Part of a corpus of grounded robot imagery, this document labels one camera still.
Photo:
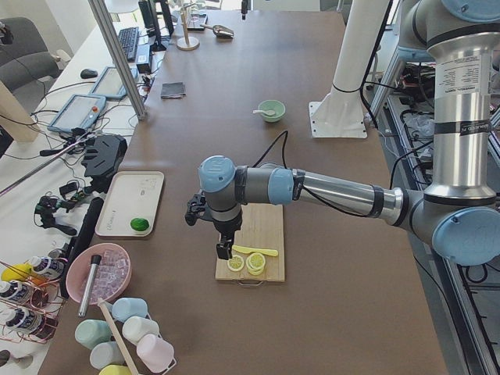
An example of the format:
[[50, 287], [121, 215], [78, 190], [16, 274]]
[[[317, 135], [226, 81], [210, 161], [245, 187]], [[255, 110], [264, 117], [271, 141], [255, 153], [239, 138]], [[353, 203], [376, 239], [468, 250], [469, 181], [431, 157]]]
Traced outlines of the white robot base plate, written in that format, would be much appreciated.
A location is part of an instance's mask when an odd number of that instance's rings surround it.
[[330, 93], [320, 102], [309, 103], [313, 137], [367, 137], [360, 89], [390, 10], [390, 1], [352, 3]]

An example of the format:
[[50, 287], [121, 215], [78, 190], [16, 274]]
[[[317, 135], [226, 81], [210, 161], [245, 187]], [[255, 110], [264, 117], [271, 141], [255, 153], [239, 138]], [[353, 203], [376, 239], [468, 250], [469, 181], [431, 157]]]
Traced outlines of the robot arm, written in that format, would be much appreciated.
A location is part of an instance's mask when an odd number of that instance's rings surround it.
[[499, 254], [499, 213], [488, 187], [492, 125], [491, 61], [499, 43], [496, 1], [405, 1], [399, 45], [435, 63], [433, 175], [422, 191], [381, 186], [378, 133], [362, 118], [358, 94], [388, 17], [386, 1], [352, 4], [330, 90], [310, 102], [307, 130], [292, 165], [245, 166], [222, 155], [199, 169], [199, 200], [186, 219], [210, 221], [216, 253], [228, 259], [248, 203], [327, 205], [350, 216], [383, 220], [417, 236], [462, 266]]

